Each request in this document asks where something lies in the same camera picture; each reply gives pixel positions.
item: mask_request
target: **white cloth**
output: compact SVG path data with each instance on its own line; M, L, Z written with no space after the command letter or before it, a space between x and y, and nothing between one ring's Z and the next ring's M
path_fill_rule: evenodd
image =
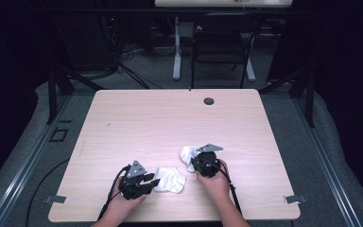
M184 177L175 167L159 167L155 174L155 179L161 179L156 187L155 192L170 191L179 193L184 189L186 177Z
M190 172L195 172L193 164L191 163L191 158L195 158L199 155L199 151L197 151L196 147L184 146L181 148L179 154L181 159L187 164L187 170Z

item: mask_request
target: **wire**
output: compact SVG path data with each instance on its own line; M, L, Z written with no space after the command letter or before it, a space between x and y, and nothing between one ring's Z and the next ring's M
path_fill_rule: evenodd
M55 167L53 167L48 173L45 174L45 176L43 176L43 178L40 180L40 182L38 183L37 185L37 188L35 189L32 197L31 197L31 200L30 202L28 203L28 207L27 207L27 214L26 214L26 227L28 226L28 220L29 220L29 217L30 217L30 211L31 211L31 205L32 205L32 202L34 201L34 197L35 195L37 194L38 192L38 189L40 188L40 186L43 184L43 182L45 181L45 179L53 172L55 171L55 169L57 169L59 166L69 162L70 159L66 159L62 162L60 162L59 164L57 164Z
M120 174L122 174L122 172L127 171L131 168L131 165L127 165L124 166L122 169L120 169L120 171L117 173L116 177L113 180L112 186L111 186L111 190L108 193L108 198L107 201L105 202L104 206L101 209L101 212L99 213L98 219L100 220L102 218L102 216L105 214L105 211L108 208L109 203L113 200L114 197L116 197L117 195L119 195L122 191L124 191L126 188L124 188L122 191L117 192L116 194L114 194L112 196L113 190L114 190L114 186L116 185L117 180L119 179Z
M169 51L167 51L166 53L162 53L161 51L159 51L159 49L167 49L167 48L171 48ZM171 54L173 52L173 50L175 50L176 46L173 45L173 46L169 46L169 47L154 47L154 50L157 54L159 55L168 55L168 54Z
M129 74L129 76L134 79L136 82L138 82L141 86L143 86L146 89L150 89L149 86L144 82L147 81L148 83L152 84L153 86L157 87L157 88L161 88L163 89L163 87L151 82L149 79L146 79L145 77L137 74L136 72L132 71L131 69L129 69L126 65L119 63L119 67L121 67L127 74Z
M137 44L129 44L128 46L125 46L122 54L120 55L120 61L123 62L132 60L134 58L134 52L138 50L141 49L138 48Z
M237 210L238 210L238 212L240 212L240 214L241 214L241 208L240 208L240 204L238 203L238 199L237 199L237 195L235 194L235 187L234 187L234 185L233 185L233 183L232 183L232 180L230 179L230 177L229 177L229 172L228 172L228 170L227 170L227 168L225 167L225 165L224 164L222 164L222 162L220 162L222 165L223 165L223 167L225 168L225 170L226 170L226 172L225 171L223 171L221 168L219 168L219 167L217 167L215 164L213 164L212 162L210 162L210 161L208 161L208 160L206 160L206 159L202 159L203 161L205 161L205 162L207 162L208 164L210 164L210 165L212 165L212 166L214 166L215 168L217 168L217 170L219 170L225 177L226 177L226 179L228 180L228 182L229 182L229 187L231 188L231 191L232 191L232 196L233 196L233 200L234 200L234 205L235 205L235 207L237 208Z

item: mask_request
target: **table top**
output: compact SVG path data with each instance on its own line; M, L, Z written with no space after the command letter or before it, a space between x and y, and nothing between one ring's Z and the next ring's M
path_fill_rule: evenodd
M213 105L203 99L210 97ZM95 94L49 219L95 221L119 170L138 160L148 173L175 167L187 177L179 194L154 192L126 221L220 220L196 175L179 156L184 146L223 147L245 219L294 219L298 204L261 98L251 89L104 90Z
M289 8L293 0L155 0L156 7Z

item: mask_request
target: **black curtain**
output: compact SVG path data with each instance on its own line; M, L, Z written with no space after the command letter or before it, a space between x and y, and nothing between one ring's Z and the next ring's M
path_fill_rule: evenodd
M346 162L363 186L363 1L295 0L293 10L340 14L333 23L287 21L268 79L282 79L320 54L313 70L315 89L337 125ZM322 50L314 49L325 37Z
M61 47L46 41L42 26L18 2L0 0L0 168L33 115L35 89L47 81L52 61L68 59L54 56Z

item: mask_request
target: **white table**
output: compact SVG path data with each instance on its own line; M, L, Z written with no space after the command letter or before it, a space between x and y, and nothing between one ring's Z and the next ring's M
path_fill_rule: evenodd
M211 97L215 103L206 105ZM187 177L180 194L152 192L126 221L219 220L196 175L179 156L183 146L214 144L228 164L245 219L294 219L293 190L257 91L115 90L96 93L49 219L95 221L117 172L138 160L148 173L176 167Z
M286 9L291 6L292 0L155 0L156 7L163 8L267 8ZM180 48L180 22L175 20L175 62L173 66L173 79L181 77L182 51ZM249 81L255 81L251 60L247 64Z

